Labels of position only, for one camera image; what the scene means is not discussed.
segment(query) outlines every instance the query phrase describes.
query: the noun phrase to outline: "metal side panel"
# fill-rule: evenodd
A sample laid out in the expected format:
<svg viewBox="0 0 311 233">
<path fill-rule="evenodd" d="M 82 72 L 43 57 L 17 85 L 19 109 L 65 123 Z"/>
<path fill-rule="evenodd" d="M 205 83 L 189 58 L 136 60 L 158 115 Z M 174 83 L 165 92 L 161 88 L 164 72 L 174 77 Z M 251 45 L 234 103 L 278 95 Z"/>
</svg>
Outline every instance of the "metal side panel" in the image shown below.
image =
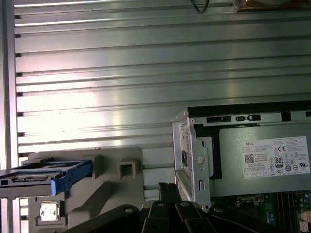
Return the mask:
<svg viewBox="0 0 311 233">
<path fill-rule="evenodd" d="M 145 199 L 174 182 L 171 118 L 311 98 L 311 12 L 211 0 L 15 0 L 18 152 L 140 147 Z"/>
</svg>

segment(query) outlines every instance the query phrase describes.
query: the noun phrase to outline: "white label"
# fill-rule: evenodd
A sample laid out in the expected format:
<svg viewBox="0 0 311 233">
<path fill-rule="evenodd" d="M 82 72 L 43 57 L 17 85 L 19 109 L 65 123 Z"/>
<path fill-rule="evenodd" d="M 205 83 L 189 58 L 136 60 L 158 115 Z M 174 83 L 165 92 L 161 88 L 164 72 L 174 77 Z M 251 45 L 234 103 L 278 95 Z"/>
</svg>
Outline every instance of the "white label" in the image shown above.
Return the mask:
<svg viewBox="0 0 311 233">
<path fill-rule="evenodd" d="M 310 173 L 306 137 L 246 141 L 242 157 L 244 178 Z"/>
</svg>

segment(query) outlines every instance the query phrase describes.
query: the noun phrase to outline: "qr code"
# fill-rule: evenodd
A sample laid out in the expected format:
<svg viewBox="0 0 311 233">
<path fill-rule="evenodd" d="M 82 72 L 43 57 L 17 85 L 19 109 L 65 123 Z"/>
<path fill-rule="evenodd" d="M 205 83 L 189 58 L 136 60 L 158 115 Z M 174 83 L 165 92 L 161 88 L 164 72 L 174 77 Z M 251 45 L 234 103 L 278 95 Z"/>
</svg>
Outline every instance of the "qr code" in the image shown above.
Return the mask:
<svg viewBox="0 0 311 233">
<path fill-rule="evenodd" d="M 245 163 L 246 164 L 252 164 L 254 163 L 254 155 L 253 154 L 246 154 L 245 157 Z"/>
</svg>

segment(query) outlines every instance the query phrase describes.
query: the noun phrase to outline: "certification label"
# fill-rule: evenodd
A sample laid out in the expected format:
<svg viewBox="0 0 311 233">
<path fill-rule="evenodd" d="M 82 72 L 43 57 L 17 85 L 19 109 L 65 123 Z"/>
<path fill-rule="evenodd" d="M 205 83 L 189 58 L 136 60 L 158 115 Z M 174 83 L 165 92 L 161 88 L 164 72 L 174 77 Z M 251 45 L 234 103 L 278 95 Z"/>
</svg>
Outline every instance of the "certification label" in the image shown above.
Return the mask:
<svg viewBox="0 0 311 233">
<path fill-rule="evenodd" d="M 246 141 L 242 159 L 244 178 L 310 173 L 306 137 Z"/>
</svg>

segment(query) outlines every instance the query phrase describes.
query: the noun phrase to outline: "ce mark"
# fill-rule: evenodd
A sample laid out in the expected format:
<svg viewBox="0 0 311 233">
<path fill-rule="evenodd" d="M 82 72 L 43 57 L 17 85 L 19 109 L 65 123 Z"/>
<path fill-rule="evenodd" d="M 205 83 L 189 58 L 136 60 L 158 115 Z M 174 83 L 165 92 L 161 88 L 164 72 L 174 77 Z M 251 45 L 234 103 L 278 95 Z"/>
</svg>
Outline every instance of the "ce mark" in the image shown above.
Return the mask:
<svg viewBox="0 0 311 233">
<path fill-rule="evenodd" d="M 286 151 L 285 150 L 285 146 L 283 146 L 283 147 L 278 147 L 278 148 L 275 148 L 275 151 L 279 151 L 279 152 L 282 152 L 282 151 Z"/>
</svg>

